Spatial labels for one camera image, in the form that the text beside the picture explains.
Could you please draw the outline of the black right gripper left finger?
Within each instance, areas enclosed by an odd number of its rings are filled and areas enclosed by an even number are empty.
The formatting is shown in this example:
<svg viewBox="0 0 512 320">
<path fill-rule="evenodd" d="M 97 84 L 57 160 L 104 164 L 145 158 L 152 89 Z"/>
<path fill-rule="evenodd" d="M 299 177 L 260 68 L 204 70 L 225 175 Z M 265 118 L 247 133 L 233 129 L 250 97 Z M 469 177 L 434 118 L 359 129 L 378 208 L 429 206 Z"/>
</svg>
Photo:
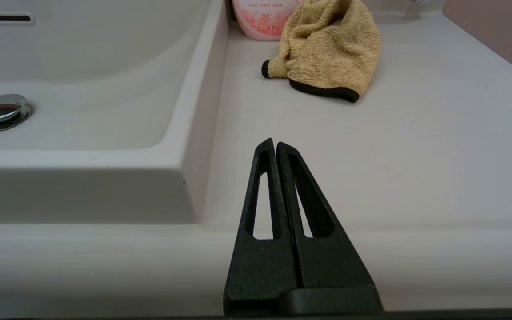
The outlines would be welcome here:
<svg viewBox="0 0 512 320">
<path fill-rule="evenodd" d="M 272 238 L 254 235 L 262 176 L 268 179 Z M 271 138 L 255 148 L 244 205 L 226 277 L 226 316 L 294 316 L 291 297 L 300 285 L 290 203 L 279 147 Z"/>
</svg>

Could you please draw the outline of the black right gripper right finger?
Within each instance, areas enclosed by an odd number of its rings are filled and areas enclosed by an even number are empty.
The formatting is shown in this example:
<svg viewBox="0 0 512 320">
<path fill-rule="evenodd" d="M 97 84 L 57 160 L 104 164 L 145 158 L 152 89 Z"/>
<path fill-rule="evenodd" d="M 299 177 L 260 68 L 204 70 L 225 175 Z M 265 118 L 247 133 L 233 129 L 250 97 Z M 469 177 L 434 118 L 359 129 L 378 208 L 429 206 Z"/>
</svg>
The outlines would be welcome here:
<svg viewBox="0 0 512 320">
<path fill-rule="evenodd" d="M 301 153 L 280 142 L 276 158 L 297 280 L 305 289 L 375 285 Z"/>
</svg>

